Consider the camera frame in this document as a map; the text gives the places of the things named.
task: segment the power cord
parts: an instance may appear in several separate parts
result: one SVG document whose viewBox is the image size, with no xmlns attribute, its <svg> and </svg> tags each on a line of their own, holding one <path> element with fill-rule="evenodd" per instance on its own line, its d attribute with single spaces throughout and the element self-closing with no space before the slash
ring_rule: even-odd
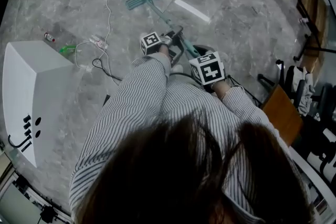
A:
<svg viewBox="0 0 336 224">
<path fill-rule="evenodd" d="M 106 8 L 109 10 L 109 18 L 108 18 L 109 31 L 108 31 L 108 33 L 107 33 L 107 35 L 106 35 L 106 38 L 105 38 L 105 45 L 107 45 L 107 39 L 108 39 L 108 37 L 109 37 L 109 35 L 110 35 L 110 33 L 111 33 L 110 19 L 111 19 L 112 11 L 111 11 L 111 9 L 109 8 L 108 0 L 106 0 L 105 5 L 106 5 Z M 75 49 L 75 60 L 76 60 L 76 65 L 77 65 L 77 56 L 76 56 L 77 46 L 76 46 L 76 49 Z M 100 48 L 97 44 L 96 44 L 96 47 L 97 47 L 99 50 L 102 51 L 102 54 L 101 54 L 101 56 L 100 56 L 98 59 L 100 59 L 104 54 L 107 56 L 107 66 L 108 66 L 108 69 L 109 69 L 109 72 L 110 72 L 109 77 L 112 79 L 112 81 L 113 81 L 116 85 L 118 85 L 118 84 L 114 81 L 114 79 L 113 79 L 113 78 L 117 78 L 117 77 L 115 77 L 115 76 L 112 75 L 111 68 L 110 68 L 110 59 L 109 59 L 109 55 L 108 55 L 107 52 L 106 52 L 106 49 L 103 50 L 103 49 Z"/>
<path fill-rule="evenodd" d="M 82 42 L 82 43 L 80 43 L 80 44 L 77 44 L 76 45 L 76 47 L 75 47 L 75 63 L 76 63 L 76 66 L 78 67 L 78 68 L 80 68 L 80 69 L 86 69 L 86 67 L 80 67 L 79 65 L 78 65 L 78 63 L 77 63 L 77 48 L 78 48 L 78 46 L 79 45 L 82 45 L 82 44 L 84 44 L 84 43 L 88 43 L 88 42 L 90 42 L 90 41 L 84 41 L 84 42 Z"/>
<path fill-rule="evenodd" d="M 96 66 L 95 63 L 94 63 L 95 61 L 100 62 L 101 66 Z M 105 70 L 104 67 L 103 67 L 103 63 L 102 63 L 102 60 L 101 60 L 101 59 L 99 59 L 99 58 L 94 59 L 94 60 L 92 61 L 92 65 L 93 65 L 94 67 L 97 67 L 97 68 L 103 70 L 104 73 L 105 73 L 106 75 L 108 75 L 110 78 L 112 78 L 112 79 L 116 79 L 116 80 L 119 80 L 119 81 L 122 81 L 122 78 L 116 77 L 116 76 L 114 76 L 114 75 L 112 75 L 112 74 L 108 74 L 108 73 L 106 72 L 106 70 Z"/>
</svg>

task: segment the gray tiled floor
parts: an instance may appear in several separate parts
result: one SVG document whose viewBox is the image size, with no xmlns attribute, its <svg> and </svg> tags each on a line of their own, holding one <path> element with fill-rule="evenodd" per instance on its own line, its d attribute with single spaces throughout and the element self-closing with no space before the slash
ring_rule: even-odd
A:
<svg viewBox="0 0 336 224">
<path fill-rule="evenodd" d="M 1 64 L 6 44 L 16 40 L 42 39 L 50 32 L 55 49 L 78 44 L 91 35 L 105 37 L 108 32 L 106 0 L 9 0 L 0 28 Z M 141 55 L 138 37 L 142 32 L 165 31 L 167 27 L 146 6 L 128 11 L 125 0 L 109 0 L 112 9 L 108 53 L 112 72 L 125 76 L 132 61 Z M 286 65 L 300 50 L 303 30 L 298 24 L 295 0 L 182 0 L 210 18 L 198 18 L 174 3 L 155 0 L 171 19 L 184 27 L 184 34 L 196 44 L 207 44 L 220 52 L 230 73 L 259 98 L 266 92 L 256 81 L 258 73 L 277 74 L 275 60 Z M 90 65 L 100 55 L 91 45 L 78 51 L 81 65 Z M 57 142 L 51 155 L 39 168 L 18 156 L 15 165 L 29 182 L 44 195 L 68 209 L 70 174 L 87 133 L 103 105 L 106 94 L 116 86 L 98 69 L 74 68 L 74 79 L 60 115 Z M 6 140 L 3 115 L 1 138 Z"/>
</svg>

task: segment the black cable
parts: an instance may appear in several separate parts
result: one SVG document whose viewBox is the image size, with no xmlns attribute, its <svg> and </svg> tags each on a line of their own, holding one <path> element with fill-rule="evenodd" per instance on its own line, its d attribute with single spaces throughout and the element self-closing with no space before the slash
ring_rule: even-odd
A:
<svg viewBox="0 0 336 224">
<path fill-rule="evenodd" d="M 96 60 L 100 62 L 101 67 L 95 65 L 94 61 L 96 61 Z M 122 78 L 116 77 L 116 76 L 114 76 L 114 75 L 112 75 L 112 74 L 108 74 L 108 73 L 106 72 L 106 70 L 105 70 L 104 67 L 103 67 L 103 62 L 101 61 L 101 59 L 99 59 L 99 58 L 94 59 L 94 60 L 92 61 L 92 65 L 93 65 L 94 67 L 97 67 L 97 68 L 103 70 L 104 73 L 105 73 L 106 75 L 108 75 L 110 78 L 112 78 L 112 79 L 116 79 L 116 80 L 119 80 L 119 81 L 122 81 Z"/>
<path fill-rule="evenodd" d="M 19 144 L 19 145 L 14 145 L 14 144 L 11 142 L 10 139 L 11 139 L 11 135 L 8 136 L 8 142 L 9 142 L 9 144 L 10 144 L 13 148 L 19 148 L 19 147 L 21 147 L 24 143 L 26 143 L 29 139 L 31 139 L 31 136 L 28 135 L 27 138 L 24 139 L 24 140 L 21 142 L 21 144 Z"/>
<path fill-rule="evenodd" d="M 186 74 L 186 73 L 180 73 L 180 72 L 175 72 L 175 73 L 171 73 L 170 75 L 180 75 L 180 76 L 185 76 L 188 78 L 193 79 L 197 84 L 202 85 L 199 81 L 195 80 L 192 76 Z"/>
</svg>

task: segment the dark hair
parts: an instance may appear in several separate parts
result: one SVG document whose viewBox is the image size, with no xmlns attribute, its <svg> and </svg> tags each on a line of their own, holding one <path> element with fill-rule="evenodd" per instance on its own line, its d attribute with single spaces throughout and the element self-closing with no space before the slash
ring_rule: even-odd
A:
<svg viewBox="0 0 336 224">
<path fill-rule="evenodd" d="M 232 158 L 243 149 L 254 178 L 256 197 L 247 199 L 255 215 L 266 223 L 311 221 L 301 180 L 265 127 L 243 124 L 240 142 L 235 145 L 228 138 L 222 154 L 208 127 L 199 122 L 187 116 L 175 124 L 163 121 L 130 134 L 81 202 L 78 223 L 235 219 L 222 188 Z"/>
</svg>

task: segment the teal mop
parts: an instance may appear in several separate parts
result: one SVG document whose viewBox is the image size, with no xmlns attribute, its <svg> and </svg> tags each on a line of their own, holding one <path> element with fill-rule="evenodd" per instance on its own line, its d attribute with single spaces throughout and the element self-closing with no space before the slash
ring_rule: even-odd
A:
<svg viewBox="0 0 336 224">
<path fill-rule="evenodd" d="M 175 30 L 176 27 L 175 25 L 172 23 L 171 20 L 169 20 L 168 18 L 166 18 L 164 16 L 164 14 L 154 5 L 153 0 L 127 0 L 126 1 L 126 6 L 129 10 L 134 9 L 140 5 L 143 5 L 147 3 L 150 8 L 166 23 L 169 25 L 169 27 L 172 30 Z M 201 56 L 198 51 L 194 48 L 194 46 L 191 44 L 191 42 L 186 39 L 184 37 L 184 35 L 182 34 L 182 32 L 179 34 L 179 38 L 182 42 L 182 44 L 184 45 L 185 49 L 194 57 L 197 58 L 199 56 Z"/>
</svg>

